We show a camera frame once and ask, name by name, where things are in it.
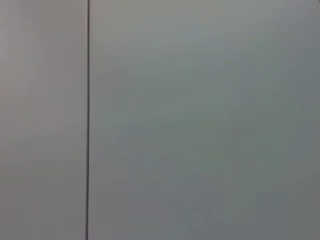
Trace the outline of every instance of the white panel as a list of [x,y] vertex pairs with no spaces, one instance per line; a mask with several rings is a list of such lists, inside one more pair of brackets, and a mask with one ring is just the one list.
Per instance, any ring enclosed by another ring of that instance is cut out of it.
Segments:
[[86,11],[0,2],[0,239],[85,238]]
[[318,238],[318,0],[93,0],[91,22],[90,240]]

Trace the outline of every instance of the gray wall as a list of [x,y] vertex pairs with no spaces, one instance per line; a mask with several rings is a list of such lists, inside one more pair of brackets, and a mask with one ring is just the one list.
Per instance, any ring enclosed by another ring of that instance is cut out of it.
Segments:
[[0,239],[83,240],[86,1],[0,2]]
[[316,239],[319,1],[91,4],[90,240]]

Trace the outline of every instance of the metal panel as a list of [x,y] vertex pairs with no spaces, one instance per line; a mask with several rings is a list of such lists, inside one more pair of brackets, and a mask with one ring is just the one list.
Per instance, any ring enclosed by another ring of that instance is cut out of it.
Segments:
[[0,3],[0,239],[83,240],[84,0]]
[[91,240],[317,238],[319,1],[91,14]]

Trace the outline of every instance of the door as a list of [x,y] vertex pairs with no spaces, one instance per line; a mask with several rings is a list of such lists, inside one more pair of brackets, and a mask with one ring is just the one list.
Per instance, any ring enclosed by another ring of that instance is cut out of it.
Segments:
[[92,0],[91,240],[319,235],[320,2]]
[[0,239],[84,240],[87,9],[0,2]]

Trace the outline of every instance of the gray surface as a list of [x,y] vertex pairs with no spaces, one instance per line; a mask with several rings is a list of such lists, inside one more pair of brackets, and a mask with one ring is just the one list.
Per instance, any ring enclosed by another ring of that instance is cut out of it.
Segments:
[[0,239],[83,240],[86,2],[0,2]]
[[94,0],[90,240],[319,237],[320,3]]

